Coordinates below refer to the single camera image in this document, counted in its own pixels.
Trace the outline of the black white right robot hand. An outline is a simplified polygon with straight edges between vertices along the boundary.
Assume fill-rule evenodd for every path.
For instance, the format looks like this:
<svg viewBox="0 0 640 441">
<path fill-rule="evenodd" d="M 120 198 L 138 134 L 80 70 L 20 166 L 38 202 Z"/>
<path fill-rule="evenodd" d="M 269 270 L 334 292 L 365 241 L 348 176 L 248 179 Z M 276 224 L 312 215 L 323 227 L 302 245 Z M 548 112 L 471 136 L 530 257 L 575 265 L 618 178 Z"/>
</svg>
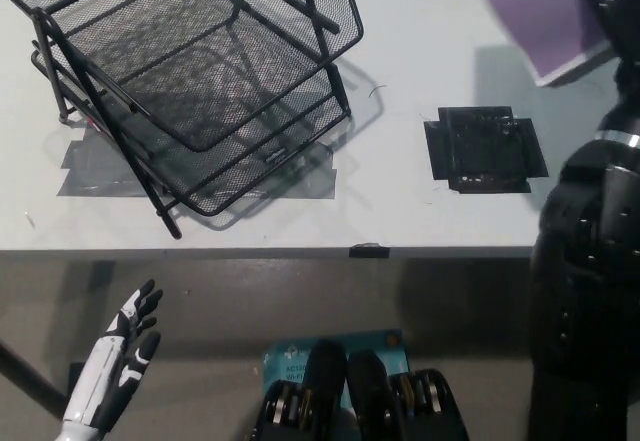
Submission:
<svg viewBox="0 0 640 441">
<path fill-rule="evenodd" d="M 621 60 L 639 65 L 639 0 L 588 0 L 605 36 Z"/>
</svg>

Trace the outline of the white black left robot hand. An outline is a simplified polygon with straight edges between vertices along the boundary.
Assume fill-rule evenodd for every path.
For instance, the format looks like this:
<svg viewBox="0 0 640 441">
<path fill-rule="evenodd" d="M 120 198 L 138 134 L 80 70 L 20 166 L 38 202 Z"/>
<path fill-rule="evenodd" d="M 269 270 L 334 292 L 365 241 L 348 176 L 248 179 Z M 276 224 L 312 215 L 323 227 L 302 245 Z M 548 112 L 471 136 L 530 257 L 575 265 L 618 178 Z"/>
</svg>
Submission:
<svg viewBox="0 0 640 441">
<path fill-rule="evenodd" d="M 148 280 L 98 338 L 67 404 L 59 440 L 102 440 L 114 428 L 160 344 L 151 314 L 162 296 L 155 281 Z"/>
</svg>

